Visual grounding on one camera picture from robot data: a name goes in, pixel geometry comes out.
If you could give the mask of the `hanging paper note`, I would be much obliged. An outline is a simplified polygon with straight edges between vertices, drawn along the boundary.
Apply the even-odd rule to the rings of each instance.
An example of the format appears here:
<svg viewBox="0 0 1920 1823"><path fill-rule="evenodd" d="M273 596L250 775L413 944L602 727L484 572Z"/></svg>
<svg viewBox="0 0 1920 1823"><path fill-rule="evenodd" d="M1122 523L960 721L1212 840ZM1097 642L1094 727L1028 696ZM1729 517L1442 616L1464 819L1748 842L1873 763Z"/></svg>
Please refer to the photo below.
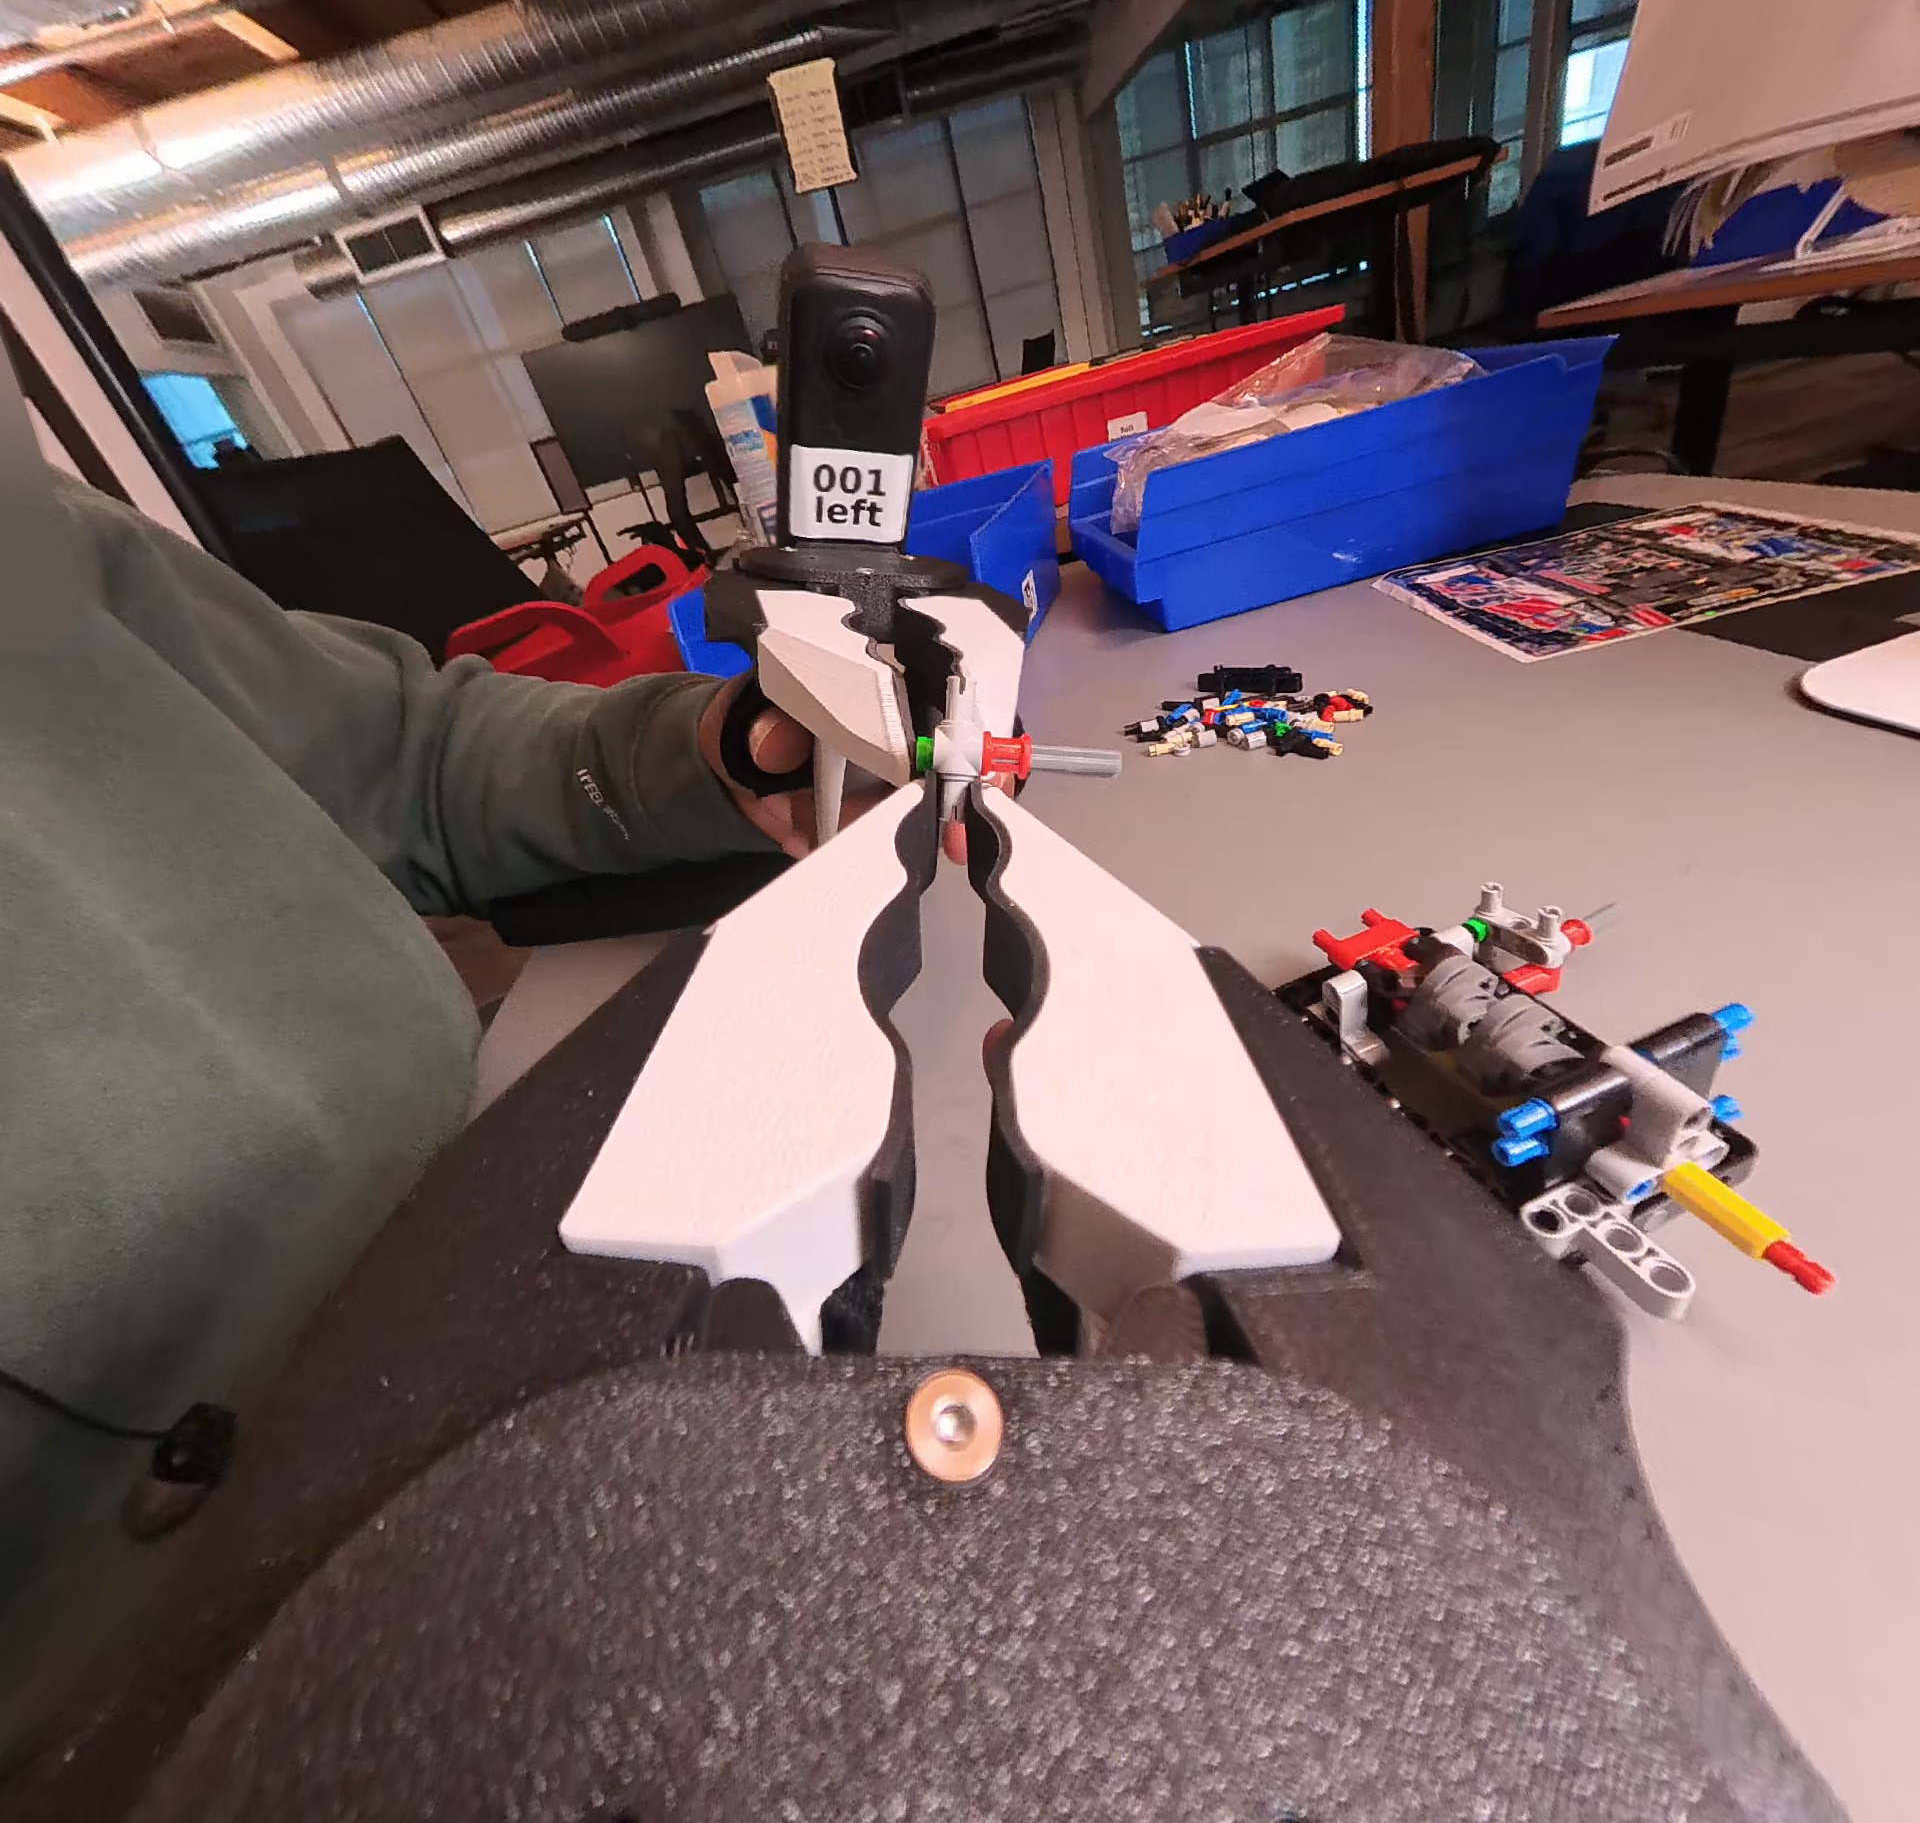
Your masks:
<svg viewBox="0 0 1920 1823"><path fill-rule="evenodd" d="M796 195L813 195L856 180L840 108L836 59L789 64L764 79L789 177Z"/></svg>

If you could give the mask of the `lego box with car print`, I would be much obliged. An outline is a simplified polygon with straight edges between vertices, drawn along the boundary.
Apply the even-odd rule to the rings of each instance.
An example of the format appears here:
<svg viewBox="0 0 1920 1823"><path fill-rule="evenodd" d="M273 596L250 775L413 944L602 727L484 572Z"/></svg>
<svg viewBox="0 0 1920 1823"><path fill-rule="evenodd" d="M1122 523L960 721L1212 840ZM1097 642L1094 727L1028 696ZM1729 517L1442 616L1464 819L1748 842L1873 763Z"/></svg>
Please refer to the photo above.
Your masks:
<svg viewBox="0 0 1920 1823"><path fill-rule="evenodd" d="M1907 533L1696 502L1388 572L1376 590L1541 661L1915 567Z"/></svg>

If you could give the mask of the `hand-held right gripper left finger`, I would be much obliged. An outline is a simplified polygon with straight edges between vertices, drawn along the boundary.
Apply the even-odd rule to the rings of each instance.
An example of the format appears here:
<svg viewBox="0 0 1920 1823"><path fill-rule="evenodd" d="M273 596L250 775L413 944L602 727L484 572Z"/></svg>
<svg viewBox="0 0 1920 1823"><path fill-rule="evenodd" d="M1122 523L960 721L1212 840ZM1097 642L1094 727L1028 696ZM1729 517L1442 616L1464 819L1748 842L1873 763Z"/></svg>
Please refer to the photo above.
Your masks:
<svg viewBox="0 0 1920 1823"><path fill-rule="evenodd" d="M871 1352L914 1209L910 1059L937 790L913 782L648 970L674 1000L558 1220L579 1256L767 1283L809 1352Z"/></svg>

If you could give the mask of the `red storage bin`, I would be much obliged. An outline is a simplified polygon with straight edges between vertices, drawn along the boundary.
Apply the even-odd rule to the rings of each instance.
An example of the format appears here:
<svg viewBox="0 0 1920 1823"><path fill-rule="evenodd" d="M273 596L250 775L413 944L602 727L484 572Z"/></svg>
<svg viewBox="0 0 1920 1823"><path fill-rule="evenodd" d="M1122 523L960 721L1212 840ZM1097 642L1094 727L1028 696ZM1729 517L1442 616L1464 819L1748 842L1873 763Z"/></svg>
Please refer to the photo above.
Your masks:
<svg viewBox="0 0 1920 1823"><path fill-rule="evenodd" d="M1344 316L1329 304L947 398L924 423L922 487L1047 465L1062 508L1077 453L1177 423Z"/></svg>

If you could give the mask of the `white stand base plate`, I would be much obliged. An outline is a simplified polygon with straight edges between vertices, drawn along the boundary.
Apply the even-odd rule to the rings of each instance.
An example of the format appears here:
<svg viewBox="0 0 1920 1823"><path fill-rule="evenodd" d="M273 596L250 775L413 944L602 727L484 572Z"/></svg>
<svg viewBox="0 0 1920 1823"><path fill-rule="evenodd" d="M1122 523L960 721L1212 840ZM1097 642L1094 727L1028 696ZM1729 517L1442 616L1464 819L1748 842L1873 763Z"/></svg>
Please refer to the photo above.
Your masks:
<svg viewBox="0 0 1920 1823"><path fill-rule="evenodd" d="M1811 664L1798 695L1854 725L1915 736L1920 731L1920 636L1901 636Z"/></svg>

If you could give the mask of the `stack of white papers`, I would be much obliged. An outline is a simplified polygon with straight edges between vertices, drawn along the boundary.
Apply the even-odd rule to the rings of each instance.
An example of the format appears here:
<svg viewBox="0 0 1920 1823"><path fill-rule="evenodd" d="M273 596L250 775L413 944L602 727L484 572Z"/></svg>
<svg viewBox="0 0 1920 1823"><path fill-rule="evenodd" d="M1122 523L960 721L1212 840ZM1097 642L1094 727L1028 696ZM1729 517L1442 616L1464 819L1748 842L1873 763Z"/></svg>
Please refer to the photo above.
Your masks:
<svg viewBox="0 0 1920 1823"><path fill-rule="evenodd" d="M1752 203L1765 272L1875 279L1915 250L1917 0L1639 0L1589 215L1678 186L1696 257Z"/></svg>

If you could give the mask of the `black board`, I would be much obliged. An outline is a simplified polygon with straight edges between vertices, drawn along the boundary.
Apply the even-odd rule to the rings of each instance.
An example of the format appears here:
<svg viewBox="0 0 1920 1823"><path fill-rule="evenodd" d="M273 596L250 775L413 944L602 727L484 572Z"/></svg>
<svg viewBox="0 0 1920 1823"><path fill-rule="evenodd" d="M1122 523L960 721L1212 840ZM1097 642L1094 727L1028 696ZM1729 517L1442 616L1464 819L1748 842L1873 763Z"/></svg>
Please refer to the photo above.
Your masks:
<svg viewBox="0 0 1920 1823"><path fill-rule="evenodd" d="M363 621L430 657L538 597L402 439L201 474L228 563L282 610Z"/></svg>

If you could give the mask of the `black clip-on microphone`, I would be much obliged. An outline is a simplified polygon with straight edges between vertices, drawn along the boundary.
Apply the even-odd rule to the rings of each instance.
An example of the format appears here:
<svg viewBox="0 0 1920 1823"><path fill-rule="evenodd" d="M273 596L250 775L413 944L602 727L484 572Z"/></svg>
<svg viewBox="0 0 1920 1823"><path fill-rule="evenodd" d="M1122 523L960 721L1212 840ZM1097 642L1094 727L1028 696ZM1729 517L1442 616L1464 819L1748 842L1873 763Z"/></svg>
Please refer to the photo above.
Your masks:
<svg viewBox="0 0 1920 1823"><path fill-rule="evenodd" d="M179 1529L225 1480L238 1441L236 1412L192 1404L156 1436L151 1456L120 1505L120 1528L134 1544L153 1544Z"/></svg>

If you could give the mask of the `silver ventilation duct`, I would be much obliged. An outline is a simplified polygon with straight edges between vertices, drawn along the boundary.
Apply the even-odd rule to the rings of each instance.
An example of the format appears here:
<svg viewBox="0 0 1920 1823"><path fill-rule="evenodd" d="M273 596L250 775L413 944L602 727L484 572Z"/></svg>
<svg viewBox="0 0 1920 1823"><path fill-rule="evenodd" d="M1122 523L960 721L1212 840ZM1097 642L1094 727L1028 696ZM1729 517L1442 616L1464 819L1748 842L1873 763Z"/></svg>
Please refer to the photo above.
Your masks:
<svg viewBox="0 0 1920 1823"><path fill-rule="evenodd" d="M175 280L1066 0L514 0L3 158L84 280Z"/></svg>

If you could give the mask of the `large blue storage bin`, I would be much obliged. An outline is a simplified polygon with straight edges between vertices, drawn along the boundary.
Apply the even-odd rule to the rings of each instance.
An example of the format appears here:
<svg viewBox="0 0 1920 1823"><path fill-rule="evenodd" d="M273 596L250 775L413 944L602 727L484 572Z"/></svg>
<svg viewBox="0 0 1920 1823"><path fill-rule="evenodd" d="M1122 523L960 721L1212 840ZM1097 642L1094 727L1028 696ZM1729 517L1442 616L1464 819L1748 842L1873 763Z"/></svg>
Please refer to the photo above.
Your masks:
<svg viewBox="0 0 1920 1823"><path fill-rule="evenodd" d="M1112 530L1114 445L1071 465L1073 548L1181 631L1549 531L1564 517L1613 337L1476 346L1481 374L1159 471Z"/></svg>

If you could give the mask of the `person's green sweatshirt torso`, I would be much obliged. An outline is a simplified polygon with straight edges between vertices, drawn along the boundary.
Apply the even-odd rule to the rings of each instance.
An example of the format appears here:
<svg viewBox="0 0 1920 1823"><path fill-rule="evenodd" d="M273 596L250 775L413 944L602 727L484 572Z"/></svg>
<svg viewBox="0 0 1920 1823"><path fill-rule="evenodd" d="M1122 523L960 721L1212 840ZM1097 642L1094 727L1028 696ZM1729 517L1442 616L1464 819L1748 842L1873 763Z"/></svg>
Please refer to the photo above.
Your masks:
<svg viewBox="0 0 1920 1823"><path fill-rule="evenodd" d="M51 471L3 540L3 1370L111 1426L241 1387L466 1109L402 888L408 639L278 610Z"/></svg>

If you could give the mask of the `black standing desk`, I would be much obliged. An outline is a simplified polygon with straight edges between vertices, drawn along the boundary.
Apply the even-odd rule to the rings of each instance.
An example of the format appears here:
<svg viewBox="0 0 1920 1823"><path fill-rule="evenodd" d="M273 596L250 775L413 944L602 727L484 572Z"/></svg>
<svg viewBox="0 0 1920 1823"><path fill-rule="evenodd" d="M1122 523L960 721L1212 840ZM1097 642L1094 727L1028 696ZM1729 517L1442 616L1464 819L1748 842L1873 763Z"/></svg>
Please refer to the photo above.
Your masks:
<svg viewBox="0 0 1920 1823"><path fill-rule="evenodd" d="M1432 203L1468 199L1507 157L1485 135L1417 141L1362 163L1256 180L1248 207L1202 224L1187 257L1164 245L1164 266L1141 297L1211 299L1229 291L1236 321L1262 313L1262 294L1341 274L1364 274L1351 315L1361 330L1420 340L1426 327L1426 266L1413 218Z"/></svg>

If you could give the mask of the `wooden pillar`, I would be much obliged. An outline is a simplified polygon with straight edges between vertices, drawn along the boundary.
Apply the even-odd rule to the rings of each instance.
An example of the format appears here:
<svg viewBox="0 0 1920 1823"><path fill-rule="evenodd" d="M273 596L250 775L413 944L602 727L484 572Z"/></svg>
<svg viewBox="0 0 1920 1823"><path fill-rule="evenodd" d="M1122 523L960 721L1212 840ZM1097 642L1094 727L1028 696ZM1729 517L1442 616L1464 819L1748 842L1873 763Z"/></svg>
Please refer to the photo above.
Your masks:
<svg viewBox="0 0 1920 1823"><path fill-rule="evenodd" d="M1372 89L1373 155L1423 146L1432 138L1435 0L1373 0ZM1426 209L1396 218L1395 337L1419 342L1426 330Z"/></svg>

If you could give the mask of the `black lego chassis assembly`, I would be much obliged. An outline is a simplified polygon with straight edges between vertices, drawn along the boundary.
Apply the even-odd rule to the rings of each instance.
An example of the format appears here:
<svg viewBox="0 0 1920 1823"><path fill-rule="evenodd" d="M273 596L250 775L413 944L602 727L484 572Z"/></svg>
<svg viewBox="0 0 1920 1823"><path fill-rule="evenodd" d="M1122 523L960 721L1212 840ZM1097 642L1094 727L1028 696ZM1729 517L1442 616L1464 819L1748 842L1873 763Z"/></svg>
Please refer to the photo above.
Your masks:
<svg viewBox="0 0 1920 1823"><path fill-rule="evenodd" d="M1646 1314L1693 1307L1693 1273L1656 1239L1676 1219L1827 1294L1833 1275L1741 1191L1758 1150L1719 1080L1751 1009L1691 1011L1627 1041L1593 1035L1554 1005L1593 926L1554 903L1515 908L1498 882L1442 927L1367 907L1351 935L1318 930L1323 967L1275 996L1549 1260L1588 1265Z"/></svg>

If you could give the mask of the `pile of small lego pieces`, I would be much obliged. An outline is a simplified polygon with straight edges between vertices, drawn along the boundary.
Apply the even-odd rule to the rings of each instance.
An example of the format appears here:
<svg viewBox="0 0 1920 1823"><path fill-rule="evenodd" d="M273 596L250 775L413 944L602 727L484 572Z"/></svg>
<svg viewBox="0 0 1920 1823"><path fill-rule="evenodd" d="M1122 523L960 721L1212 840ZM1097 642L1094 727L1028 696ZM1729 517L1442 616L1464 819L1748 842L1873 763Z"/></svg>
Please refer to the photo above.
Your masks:
<svg viewBox="0 0 1920 1823"><path fill-rule="evenodd" d="M1339 731L1373 713L1376 700L1357 683L1315 690L1286 661L1217 661L1188 695L1166 699L1120 735L1146 757L1232 747L1332 761L1341 757Z"/></svg>

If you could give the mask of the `person's left hand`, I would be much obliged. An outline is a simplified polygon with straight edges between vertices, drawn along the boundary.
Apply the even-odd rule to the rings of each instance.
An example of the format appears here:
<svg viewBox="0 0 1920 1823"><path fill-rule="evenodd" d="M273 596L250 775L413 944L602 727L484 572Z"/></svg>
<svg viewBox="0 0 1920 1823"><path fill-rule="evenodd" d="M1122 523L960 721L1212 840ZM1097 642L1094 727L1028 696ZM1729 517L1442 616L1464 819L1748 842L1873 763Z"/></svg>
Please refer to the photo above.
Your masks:
<svg viewBox="0 0 1920 1823"><path fill-rule="evenodd" d="M748 677L719 683L699 717L699 752L706 768L741 817L741 821L792 862L801 862L821 842L821 815L813 792L813 736L777 707L758 707L734 736L751 765L769 775L801 772L803 782L783 792L758 797L726 768L726 721L734 713L737 696L750 688Z"/></svg>

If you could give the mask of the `white blue labelled bottle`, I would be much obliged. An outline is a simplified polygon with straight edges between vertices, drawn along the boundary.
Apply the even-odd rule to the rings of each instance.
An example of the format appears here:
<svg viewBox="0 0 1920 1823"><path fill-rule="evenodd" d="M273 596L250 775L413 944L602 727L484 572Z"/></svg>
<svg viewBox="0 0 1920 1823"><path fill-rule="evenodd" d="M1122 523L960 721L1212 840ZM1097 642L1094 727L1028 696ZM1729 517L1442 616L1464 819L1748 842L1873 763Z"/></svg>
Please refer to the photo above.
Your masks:
<svg viewBox="0 0 1920 1823"><path fill-rule="evenodd" d="M734 350L706 355L706 408L756 545L777 545L777 370Z"/></svg>

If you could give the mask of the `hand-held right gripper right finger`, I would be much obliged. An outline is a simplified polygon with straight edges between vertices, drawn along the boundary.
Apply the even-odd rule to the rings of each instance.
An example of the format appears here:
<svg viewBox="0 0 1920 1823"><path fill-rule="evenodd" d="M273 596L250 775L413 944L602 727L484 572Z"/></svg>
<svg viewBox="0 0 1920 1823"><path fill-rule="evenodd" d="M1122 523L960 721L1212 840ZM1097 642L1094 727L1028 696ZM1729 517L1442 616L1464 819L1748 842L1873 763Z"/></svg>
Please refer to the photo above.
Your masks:
<svg viewBox="0 0 1920 1823"><path fill-rule="evenodd" d="M966 804L984 975L989 1219L1043 1355L1141 1292L1319 1269L1339 1230L1219 987L1236 963L989 786Z"/></svg>

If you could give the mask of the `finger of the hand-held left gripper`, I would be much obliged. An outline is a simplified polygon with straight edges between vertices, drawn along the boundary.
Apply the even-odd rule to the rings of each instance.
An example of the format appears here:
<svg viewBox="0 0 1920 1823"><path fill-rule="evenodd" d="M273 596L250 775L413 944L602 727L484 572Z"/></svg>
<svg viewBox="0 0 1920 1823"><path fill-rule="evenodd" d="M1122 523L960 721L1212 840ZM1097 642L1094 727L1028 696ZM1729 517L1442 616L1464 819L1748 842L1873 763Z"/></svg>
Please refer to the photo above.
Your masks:
<svg viewBox="0 0 1920 1823"><path fill-rule="evenodd" d="M756 680L767 700L829 750L888 786L914 780L903 675L855 625L848 597L764 590Z"/></svg>
<svg viewBox="0 0 1920 1823"><path fill-rule="evenodd" d="M914 599L914 615L931 627L931 650L947 673L937 680L937 712L944 707L947 680L964 677L997 736L1019 735L1016 728L1019 670L1023 656L1023 613L1006 621L989 596L931 594Z"/></svg>

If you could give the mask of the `small blue storage bin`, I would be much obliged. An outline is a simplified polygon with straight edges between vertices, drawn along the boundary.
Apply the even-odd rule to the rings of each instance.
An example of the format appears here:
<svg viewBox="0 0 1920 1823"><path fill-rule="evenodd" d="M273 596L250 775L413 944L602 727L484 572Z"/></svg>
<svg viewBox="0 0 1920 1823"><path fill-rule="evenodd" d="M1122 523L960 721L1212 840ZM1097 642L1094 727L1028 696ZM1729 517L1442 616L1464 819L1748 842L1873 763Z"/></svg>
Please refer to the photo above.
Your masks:
<svg viewBox="0 0 1920 1823"><path fill-rule="evenodd" d="M1060 591L1056 502L1047 463L1006 468L914 492L906 550L970 569L973 581L1016 596L1033 640Z"/></svg>

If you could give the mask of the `person's left forearm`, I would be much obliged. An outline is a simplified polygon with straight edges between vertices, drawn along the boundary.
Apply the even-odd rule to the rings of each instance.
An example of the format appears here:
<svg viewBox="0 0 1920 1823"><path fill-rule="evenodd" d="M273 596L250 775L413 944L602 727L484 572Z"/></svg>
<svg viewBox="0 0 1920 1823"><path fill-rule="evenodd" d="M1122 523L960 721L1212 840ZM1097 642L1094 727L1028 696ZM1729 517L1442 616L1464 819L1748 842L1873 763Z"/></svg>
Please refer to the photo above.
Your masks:
<svg viewBox="0 0 1920 1823"><path fill-rule="evenodd" d="M426 914L478 914L576 877L794 851L790 800L716 766L734 685L610 688L433 668L393 631L285 619L255 673L257 742Z"/></svg>

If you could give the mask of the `red plastic canister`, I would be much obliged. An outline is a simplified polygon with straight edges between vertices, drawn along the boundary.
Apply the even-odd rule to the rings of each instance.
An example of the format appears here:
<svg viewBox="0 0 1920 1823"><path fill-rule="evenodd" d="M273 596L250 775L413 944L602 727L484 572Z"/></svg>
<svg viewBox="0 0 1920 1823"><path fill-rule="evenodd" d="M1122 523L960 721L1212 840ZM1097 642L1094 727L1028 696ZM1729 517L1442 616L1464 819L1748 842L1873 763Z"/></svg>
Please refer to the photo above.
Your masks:
<svg viewBox="0 0 1920 1823"><path fill-rule="evenodd" d="M612 685L683 668L670 606L701 590L706 567L643 545L595 574L581 605L536 599L453 630L446 657L481 657L508 675Z"/></svg>

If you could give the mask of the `wooden top desk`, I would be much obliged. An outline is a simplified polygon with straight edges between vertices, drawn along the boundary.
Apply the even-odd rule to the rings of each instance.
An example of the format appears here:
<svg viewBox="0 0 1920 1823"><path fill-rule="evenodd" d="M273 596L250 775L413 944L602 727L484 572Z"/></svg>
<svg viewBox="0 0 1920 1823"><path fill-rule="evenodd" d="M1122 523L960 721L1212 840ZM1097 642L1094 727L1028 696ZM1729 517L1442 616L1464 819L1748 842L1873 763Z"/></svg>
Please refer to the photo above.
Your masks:
<svg viewBox="0 0 1920 1823"><path fill-rule="evenodd" d="M1616 339L1617 368L1679 368L1672 455L1709 475L1733 370L1782 359L1915 354L1917 303L1862 299L1915 283L1914 245L1843 259L1741 259L1676 270L1538 313L1538 337L1591 330Z"/></svg>

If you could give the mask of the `black screen on stand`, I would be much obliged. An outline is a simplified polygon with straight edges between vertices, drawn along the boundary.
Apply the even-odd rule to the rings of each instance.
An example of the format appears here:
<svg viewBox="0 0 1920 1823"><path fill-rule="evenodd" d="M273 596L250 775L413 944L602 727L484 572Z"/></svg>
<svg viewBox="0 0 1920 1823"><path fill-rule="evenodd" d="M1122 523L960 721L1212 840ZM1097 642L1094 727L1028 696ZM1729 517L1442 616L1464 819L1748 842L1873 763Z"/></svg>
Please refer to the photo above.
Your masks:
<svg viewBox="0 0 1920 1823"><path fill-rule="evenodd" d="M733 294L563 337L520 363L565 465L588 489L657 474L660 444L686 474L730 474L706 404L714 352L750 352Z"/></svg>

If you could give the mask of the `plastic bag of parts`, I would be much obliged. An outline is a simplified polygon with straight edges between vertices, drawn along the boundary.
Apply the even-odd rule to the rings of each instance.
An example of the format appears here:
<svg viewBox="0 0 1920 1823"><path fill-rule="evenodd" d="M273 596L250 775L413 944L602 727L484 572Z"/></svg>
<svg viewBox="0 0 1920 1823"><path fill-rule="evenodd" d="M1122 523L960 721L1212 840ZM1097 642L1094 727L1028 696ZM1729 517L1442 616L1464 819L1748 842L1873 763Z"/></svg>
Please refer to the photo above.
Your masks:
<svg viewBox="0 0 1920 1823"><path fill-rule="evenodd" d="M1148 478L1232 448L1386 408L1486 374L1483 363L1446 346L1413 346L1346 333L1319 333L1159 431L1109 448L1116 490L1109 526L1140 530Z"/></svg>

